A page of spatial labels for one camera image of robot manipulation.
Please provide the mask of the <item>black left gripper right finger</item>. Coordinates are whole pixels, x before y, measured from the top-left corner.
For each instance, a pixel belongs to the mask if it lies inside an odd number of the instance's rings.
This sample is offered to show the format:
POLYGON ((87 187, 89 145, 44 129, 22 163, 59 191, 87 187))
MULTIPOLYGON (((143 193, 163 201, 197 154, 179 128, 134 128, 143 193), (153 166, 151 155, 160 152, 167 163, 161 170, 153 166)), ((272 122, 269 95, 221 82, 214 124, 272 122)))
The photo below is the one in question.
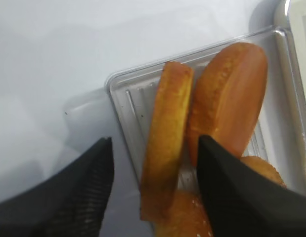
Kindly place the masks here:
POLYGON ((306 237, 306 197, 246 166, 211 136, 198 145, 197 181, 216 237, 306 237))

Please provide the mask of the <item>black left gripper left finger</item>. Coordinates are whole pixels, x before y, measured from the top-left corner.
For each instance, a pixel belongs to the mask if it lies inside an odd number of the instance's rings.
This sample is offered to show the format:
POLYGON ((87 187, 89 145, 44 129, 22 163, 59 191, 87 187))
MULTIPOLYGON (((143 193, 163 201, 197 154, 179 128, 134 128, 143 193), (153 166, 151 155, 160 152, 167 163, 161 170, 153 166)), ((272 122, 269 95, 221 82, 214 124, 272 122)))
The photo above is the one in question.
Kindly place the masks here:
POLYGON ((38 186, 0 203, 0 237, 97 237, 114 180, 112 138, 101 138, 38 186))

